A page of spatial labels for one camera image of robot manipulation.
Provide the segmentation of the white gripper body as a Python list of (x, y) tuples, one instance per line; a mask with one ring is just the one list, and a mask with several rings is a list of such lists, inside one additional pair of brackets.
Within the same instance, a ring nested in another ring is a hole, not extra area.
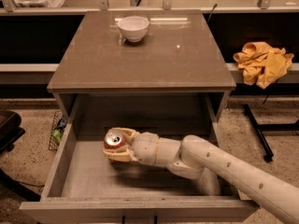
[(132, 143), (134, 158), (141, 164), (153, 165), (156, 160), (159, 136), (154, 133), (140, 133)]

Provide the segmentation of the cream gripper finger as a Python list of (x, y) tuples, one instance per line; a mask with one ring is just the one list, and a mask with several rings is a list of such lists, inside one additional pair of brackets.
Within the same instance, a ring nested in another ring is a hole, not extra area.
[(106, 143), (107, 144), (131, 144), (135, 136), (138, 134), (136, 130), (129, 128), (120, 128), (115, 127), (111, 128), (106, 134)]
[(128, 148), (126, 148), (124, 151), (121, 152), (116, 152), (115, 150), (111, 150), (111, 149), (104, 149), (103, 153), (105, 157), (110, 159), (111, 161), (120, 161), (120, 162), (137, 161), (134, 152)]

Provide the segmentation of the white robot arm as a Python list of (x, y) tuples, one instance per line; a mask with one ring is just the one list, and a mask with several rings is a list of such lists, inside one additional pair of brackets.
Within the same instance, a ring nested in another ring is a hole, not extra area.
[(188, 179), (207, 168), (241, 190), (285, 224), (299, 224), (299, 188), (223, 151), (207, 140), (187, 135), (182, 140), (156, 133), (112, 128), (104, 138), (103, 154), (112, 161), (163, 167)]

